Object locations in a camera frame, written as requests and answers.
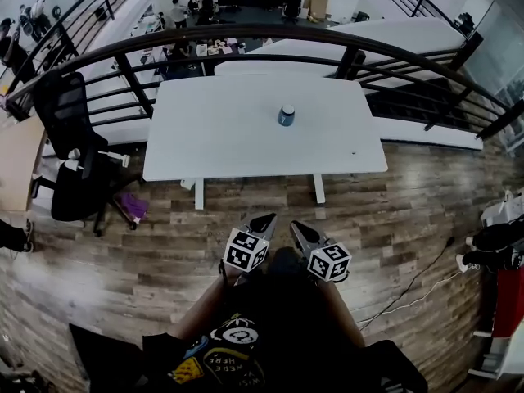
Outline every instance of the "purple cloth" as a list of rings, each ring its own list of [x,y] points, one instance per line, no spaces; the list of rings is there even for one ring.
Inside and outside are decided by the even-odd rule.
[[[147,213],[147,207],[149,206],[149,202],[138,200],[129,192],[122,195],[120,202],[122,206],[137,219],[144,218],[144,215]]]

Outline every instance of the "white cable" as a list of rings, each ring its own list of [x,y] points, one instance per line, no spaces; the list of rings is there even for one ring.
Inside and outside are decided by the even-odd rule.
[[[400,309],[406,309],[408,307],[411,307],[412,305],[414,305],[415,303],[418,303],[419,301],[422,301],[422,300],[425,300],[427,296],[429,296],[431,294],[431,292],[436,288],[437,285],[439,284],[442,284],[444,282],[448,282],[450,279],[453,279],[455,278],[457,275],[461,274],[462,272],[458,271],[457,273],[454,273],[453,275],[451,275],[451,277],[447,278],[447,279],[443,279],[439,282],[436,282],[435,285],[433,287],[431,287],[431,290],[428,291],[426,293],[426,295],[422,298],[419,298],[418,300],[415,300],[415,301],[412,301],[411,303],[409,303],[408,305],[402,305],[400,307],[397,307],[396,309],[393,309],[393,310],[390,310],[390,311],[385,311],[384,313],[380,314],[381,316],[383,314],[391,314],[391,313],[394,313],[395,311],[397,310],[400,310]],[[371,322],[372,320],[374,320],[375,318],[377,318],[378,316],[375,316],[375,317],[372,317],[372,318],[369,318],[368,320],[362,320],[360,322],[357,322],[357,324],[359,323],[367,323],[367,322]]]

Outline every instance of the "black office chair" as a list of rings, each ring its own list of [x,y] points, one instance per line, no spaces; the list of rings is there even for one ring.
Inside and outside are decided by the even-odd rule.
[[[298,15],[300,14],[300,0],[284,0],[282,9],[282,18],[284,23],[290,21],[292,23],[298,22]]]
[[[107,204],[116,208],[132,230],[134,223],[116,202],[115,194],[132,182],[143,182],[136,174],[115,183],[119,165],[100,151],[107,152],[107,140],[94,132],[88,117],[84,77],[72,73],[65,77],[50,70],[34,88],[34,108],[47,131],[56,156],[68,160],[74,149],[79,150],[76,171],[61,165],[56,183],[52,185],[51,216],[59,221],[85,219],[97,213],[93,232],[102,235],[98,225]]]

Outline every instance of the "patch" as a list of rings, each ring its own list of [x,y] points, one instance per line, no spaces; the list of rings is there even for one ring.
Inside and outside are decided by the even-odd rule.
[[[207,346],[209,343],[208,337],[202,335],[202,338],[199,341],[196,341],[193,345],[191,345],[191,348],[189,348],[186,351],[186,354],[183,356],[182,359],[187,359],[189,357],[192,357],[194,354],[196,354],[199,350]]]
[[[245,271],[249,269],[249,261],[251,253],[235,249],[233,246],[229,247],[228,255],[226,256],[226,263],[234,264]]]
[[[350,260],[348,259],[333,266],[333,271],[331,272],[331,276],[329,278],[332,279],[342,275],[346,271],[349,262]]]
[[[324,247],[322,251],[327,255],[331,260],[340,260],[342,258],[347,258],[349,255],[344,252],[344,250],[338,245],[331,245]]]
[[[174,378],[178,384],[184,384],[185,382],[204,377],[204,372],[202,371],[202,367],[197,359],[191,357],[181,363],[177,369],[173,371],[173,374],[170,374],[169,376]]]
[[[258,237],[251,236],[249,233],[238,232],[232,243],[252,251],[258,240]]]
[[[262,262],[265,258],[265,252],[268,250],[268,247],[266,246],[264,249],[262,249],[260,252],[258,252],[255,255],[255,259],[253,260],[253,268],[258,265],[260,262]]]
[[[316,255],[312,255],[311,262],[309,262],[309,271],[315,273],[322,279],[326,279],[328,275],[329,263],[320,259]]]
[[[222,323],[222,326],[211,332],[211,339],[228,341],[237,345],[249,345],[259,338],[254,326],[248,318],[236,317]]]
[[[264,372],[255,359],[230,350],[214,348],[204,355],[204,365],[224,386],[263,386]]]

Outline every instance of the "red object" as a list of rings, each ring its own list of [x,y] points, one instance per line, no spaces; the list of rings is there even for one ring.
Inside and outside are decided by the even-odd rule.
[[[524,317],[524,268],[500,270],[492,337],[511,337]]]

